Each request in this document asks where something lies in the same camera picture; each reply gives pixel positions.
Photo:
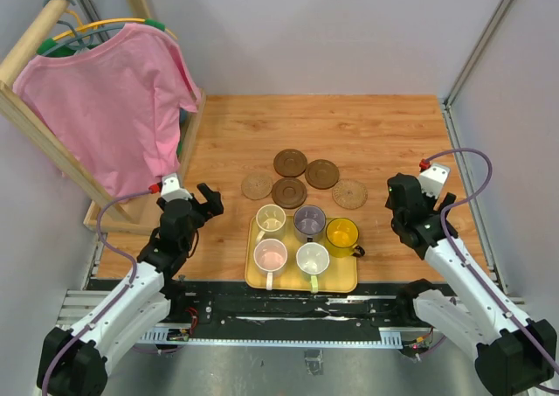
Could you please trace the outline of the woven rattan coaster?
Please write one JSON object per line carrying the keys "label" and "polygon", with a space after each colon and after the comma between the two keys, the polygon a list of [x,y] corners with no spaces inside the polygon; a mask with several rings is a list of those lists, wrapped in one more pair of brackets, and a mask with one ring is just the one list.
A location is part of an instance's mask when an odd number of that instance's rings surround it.
{"label": "woven rattan coaster", "polygon": [[333,187],[332,198],[341,208],[354,210],[366,203],[368,191],[362,182],[342,179]]}
{"label": "woven rattan coaster", "polygon": [[266,198],[272,192],[272,189],[273,179],[265,173],[250,173],[241,182],[241,192],[250,200]]}

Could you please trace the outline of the yellow transparent mug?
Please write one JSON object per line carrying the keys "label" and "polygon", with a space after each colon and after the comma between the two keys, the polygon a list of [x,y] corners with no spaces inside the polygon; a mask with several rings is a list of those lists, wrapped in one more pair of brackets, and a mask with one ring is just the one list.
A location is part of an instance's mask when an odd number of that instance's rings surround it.
{"label": "yellow transparent mug", "polygon": [[347,218],[335,218],[326,227],[327,248],[331,257],[361,258],[365,255],[364,248],[359,244],[360,233],[357,225]]}

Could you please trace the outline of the brown coaster bottom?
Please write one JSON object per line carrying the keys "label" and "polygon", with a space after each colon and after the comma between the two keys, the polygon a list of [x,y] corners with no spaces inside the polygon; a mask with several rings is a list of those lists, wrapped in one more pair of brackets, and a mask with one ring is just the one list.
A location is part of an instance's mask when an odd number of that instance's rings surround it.
{"label": "brown coaster bottom", "polygon": [[282,208],[298,208],[307,199],[307,187],[298,178],[281,178],[273,185],[272,199]]}

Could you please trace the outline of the brown coaster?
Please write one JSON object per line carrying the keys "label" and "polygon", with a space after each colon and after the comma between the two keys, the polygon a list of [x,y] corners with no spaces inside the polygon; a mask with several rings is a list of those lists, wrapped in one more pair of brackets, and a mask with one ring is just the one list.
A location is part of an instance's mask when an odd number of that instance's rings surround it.
{"label": "brown coaster", "polygon": [[281,178],[273,185],[272,199],[282,208],[298,208],[307,199],[307,187],[298,178]]}
{"label": "brown coaster", "polygon": [[283,149],[275,156],[273,167],[282,177],[298,177],[307,168],[307,158],[297,149]]}
{"label": "brown coaster", "polygon": [[330,189],[339,181],[340,171],[329,160],[317,159],[307,165],[305,179],[308,184],[319,190]]}

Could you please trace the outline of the brown coaster top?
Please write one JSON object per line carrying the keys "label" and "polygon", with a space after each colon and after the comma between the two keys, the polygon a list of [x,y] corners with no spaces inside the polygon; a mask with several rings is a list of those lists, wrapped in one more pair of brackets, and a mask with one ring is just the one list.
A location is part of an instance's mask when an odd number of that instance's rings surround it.
{"label": "brown coaster top", "polygon": [[273,167],[282,177],[298,177],[307,168],[307,158],[297,149],[283,149],[275,156]]}

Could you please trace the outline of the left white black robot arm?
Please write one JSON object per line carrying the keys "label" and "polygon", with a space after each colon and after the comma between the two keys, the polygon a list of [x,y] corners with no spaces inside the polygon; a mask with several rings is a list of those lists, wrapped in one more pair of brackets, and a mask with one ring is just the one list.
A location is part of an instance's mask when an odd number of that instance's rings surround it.
{"label": "left white black robot arm", "polygon": [[204,202],[167,175],[145,190],[157,195],[158,227],[124,279],[92,311],[69,329],[45,337],[37,386],[44,395],[100,395],[121,358],[152,327],[183,308],[174,277],[196,251],[204,224],[224,212],[219,191],[197,185]]}

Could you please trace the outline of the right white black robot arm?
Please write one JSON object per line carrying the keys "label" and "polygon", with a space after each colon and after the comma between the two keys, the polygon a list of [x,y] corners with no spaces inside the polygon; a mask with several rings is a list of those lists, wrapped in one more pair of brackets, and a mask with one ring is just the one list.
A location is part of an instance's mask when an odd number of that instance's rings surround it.
{"label": "right white black robot arm", "polygon": [[473,361],[492,395],[515,395],[552,379],[556,330],[547,320],[532,320],[469,254],[442,213],[455,195],[437,201],[444,182],[427,172],[418,177],[398,173],[387,185],[392,230],[445,278],[459,299],[454,304],[431,282],[416,280],[398,291],[399,315],[411,323],[428,323],[450,339]]}

